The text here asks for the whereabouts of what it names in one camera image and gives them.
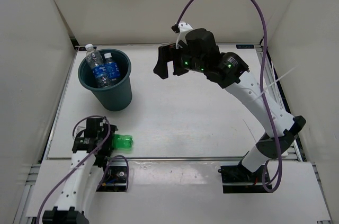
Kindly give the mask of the green plastic soda bottle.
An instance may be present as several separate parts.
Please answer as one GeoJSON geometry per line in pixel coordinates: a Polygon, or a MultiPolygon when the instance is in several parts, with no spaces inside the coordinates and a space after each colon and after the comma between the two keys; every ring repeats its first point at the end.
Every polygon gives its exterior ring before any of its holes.
{"type": "Polygon", "coordinates": [[[131,152],[133,148],[133,137],[131,135],[115,134],[112,140],[112,147],[115,150],[131,152]]]}

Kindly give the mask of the blue label white cap bottle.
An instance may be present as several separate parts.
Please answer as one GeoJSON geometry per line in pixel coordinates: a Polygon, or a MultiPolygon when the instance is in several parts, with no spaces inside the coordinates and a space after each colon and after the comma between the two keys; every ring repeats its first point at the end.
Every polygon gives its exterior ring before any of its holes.
{"type": "Polygon", "coordinates": [[[108,77],[112,84],[116,84],[121,80],[121,74],[117,62],[112,58],[112,54],[105,53],[105,67],[108,77]]]}

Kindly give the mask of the small blue label water bottle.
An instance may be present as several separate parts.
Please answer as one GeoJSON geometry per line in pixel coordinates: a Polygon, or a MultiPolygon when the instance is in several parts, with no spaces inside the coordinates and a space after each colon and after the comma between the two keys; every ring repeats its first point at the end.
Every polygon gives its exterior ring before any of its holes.
{"type": "Polygon", "coordinates": [[[112,86],[101,54],[94,48],[92,44],[87,44],[85,49],[87,51],[85,59],[92,70],[98,88],[112,86]]]}

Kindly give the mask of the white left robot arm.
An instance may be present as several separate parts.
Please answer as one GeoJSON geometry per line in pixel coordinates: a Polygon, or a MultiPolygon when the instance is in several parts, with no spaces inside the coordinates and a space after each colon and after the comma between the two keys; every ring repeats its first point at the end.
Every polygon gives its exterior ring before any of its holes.
{"type": "Polygon", "coordinates": [[[116,130],[100,115],[76,123],[70,169],[42,201],[36,223],[89,223],[87,212],[93,196],[111,176],[107,165],[116,130]]]}

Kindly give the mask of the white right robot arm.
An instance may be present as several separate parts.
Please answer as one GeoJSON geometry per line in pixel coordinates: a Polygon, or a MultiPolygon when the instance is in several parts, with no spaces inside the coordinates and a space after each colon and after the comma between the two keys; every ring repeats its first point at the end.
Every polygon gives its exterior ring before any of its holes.
{"type": "Polygon", "coordinates": [[[153,72],[168,78],[168,62],[173,75],[188,71],[203,73],[206,78],[237,98],[263,126],[265,133],[244,156],[238,168],[241,180],[249,182],[269,159],[277,159],[293,143],[306,124],[302,116],[293,116],[270,96],[261,94],[260,85],[249,66],[234,52],[220,52],[212,32],[204,28],[187,31],[185,39],[158,48],[153,72]]]}

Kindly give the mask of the dark green ribbed plastic bin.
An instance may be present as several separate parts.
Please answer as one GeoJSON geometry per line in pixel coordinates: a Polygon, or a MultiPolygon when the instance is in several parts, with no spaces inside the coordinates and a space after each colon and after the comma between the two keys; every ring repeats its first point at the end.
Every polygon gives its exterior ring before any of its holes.
{"type": "Polygon", "coordinates": [[[101,49],[101,56],[110,53],[114,61],[117,62],[121,80],[106,88],[98,88],[95,77],[86,60],[83,59],[78,68],[78,79],[80,84],[91,91],[102,106],[109,111],[121,111],[125,109],[132,100],[132,90],[130,84],[131,61],[129,57],[117,49],[101,49]]]}

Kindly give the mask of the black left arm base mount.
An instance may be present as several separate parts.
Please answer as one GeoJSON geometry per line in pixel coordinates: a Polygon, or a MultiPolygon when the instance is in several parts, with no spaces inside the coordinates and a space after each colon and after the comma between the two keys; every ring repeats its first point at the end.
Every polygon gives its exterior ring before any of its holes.
{"type": "Polygon", "coordinates": [[[129,170],[125,162],[113,162],[97,192],[126,192],[129,170]]]}

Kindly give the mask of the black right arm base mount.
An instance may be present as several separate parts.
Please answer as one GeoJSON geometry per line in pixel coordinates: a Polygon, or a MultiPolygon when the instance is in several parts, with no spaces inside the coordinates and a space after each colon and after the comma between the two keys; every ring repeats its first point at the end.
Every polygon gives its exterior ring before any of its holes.
{"type": "Polygon", "coordinates": [[[238,162],[225,163],[218,169],[221,174],[222,188],[224,194],[251,194],[251,193],[267,193],[263,187],[262,174],[265,175],[265,183],[268,189],[272,189],[272,185],[268,184],[270,176],[268,170],[263,172],[264,165],[251,173],[238,162]]]}

